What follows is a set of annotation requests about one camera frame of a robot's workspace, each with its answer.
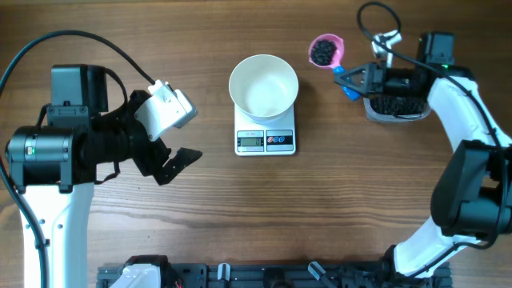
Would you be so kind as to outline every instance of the wood grain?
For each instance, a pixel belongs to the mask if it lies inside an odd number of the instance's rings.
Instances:
[[[480,93],[504,131],[512,132],[509,96],[512,30],[507,0],[388,1],[402,18],[403,42],[415,55],[427,30],[456,34],[456,62],[472,69]],[[89,221],[89,283],[105,263],[136,254],[167,254],[172,262],[307,262],[377,259],[428,218],[430,196],[450,159],[434,114],[404,125],[366,120],[332,73],[307,61],[316,36],[345,39],[343,65],[372,61],[355,23],[362,1],[192,1],[0,6],[0,71],[29,40],[52,30],[100,34],[123,48],[154,78],[184,90],[199,116],[164,136],[174,149],[204,156],[171,184],[143,178],[132,161],[97,186]],[[392,20],[378,10],[364,19],[373,31]],[[253,54],[288,61],[300,79],[295,106],[298,152],[292,157],[239,158],[233,150],[230,72]],[[0,146],[15,129],[33,125],[50,100],[53,64],[89,63],[115,70],[128,91],[147,83],[115,52],[76,37],[52,39],[29,52],[0,98]],[[406,64],[395,61],[397,66]],[[110,108],[122,101],[109,81]],[[100,166],[100,176],[111,166]],[[0,186],[0,287],[22,286],[19,212]],[[456,287],[512,286],[512,238],[492,249],[453,258]]]

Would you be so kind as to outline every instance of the black beans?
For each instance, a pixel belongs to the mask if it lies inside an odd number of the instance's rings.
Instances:
[[[370,99],[371,108],[384,115],[413,115],[421,114],[425,109],[425,102],[415,97],[393,97],[380,95]]]
[[[333,59],[336,45],[329,40],[320,40],[316,42],[311,51],[311,60],[317,65],[328,66]]]

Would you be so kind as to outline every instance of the transparent container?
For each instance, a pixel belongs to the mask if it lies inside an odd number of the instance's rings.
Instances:
[[[421,120],[421,119],[425,118],[432,111],[429,104],[426,103],[423,113],[412,114],[412,115],[399,115],[399,118],[397,118],[393,115],[384,115],[384,114],[379,114],[379,113],[375,112],[375,110],[371,107],[370,100],[368,98],[364,98],[363,101],[365,103],[366,117],[370,121],[373,121],[373,122],[402,123],[402,122],[417,121],[417,120]]]

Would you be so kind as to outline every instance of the scoop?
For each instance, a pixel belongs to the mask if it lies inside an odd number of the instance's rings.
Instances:
[[[311,52],[313,51],[314,45],[321,40],[327,40],[331,41],[336,45],[336,51],[333,54],[332,59],[330,60],[330,64],[327,66],[321,66],[315,62],[313,62],[313,59],[311,59]],[[318,37],[316,37],[315,40],[312,41],[310,44],[310,48],[308,50],[308,56],[310,58],[310,62],[313,63],[318,68],[324,69],[324,70],[332,70],[335,74],[341,74],[345,72],[345,69],[342,67],[342,60],[343,55],[345,53],[345,46],[343,45],[343,39],[340,37],[334,35],[334,34],[323,34]],[[355,101],[359,99],[360,95],[358,92],[346,88],[345,86],[342,86],[343,91],[345,92],[346,96],[352,100]]]

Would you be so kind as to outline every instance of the kitchen scale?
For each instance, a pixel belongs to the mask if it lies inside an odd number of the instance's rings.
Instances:
[[[292,155],[295,143],[293,105],[282,116],[261,122],[234,107],[234,152],[238,156]]]

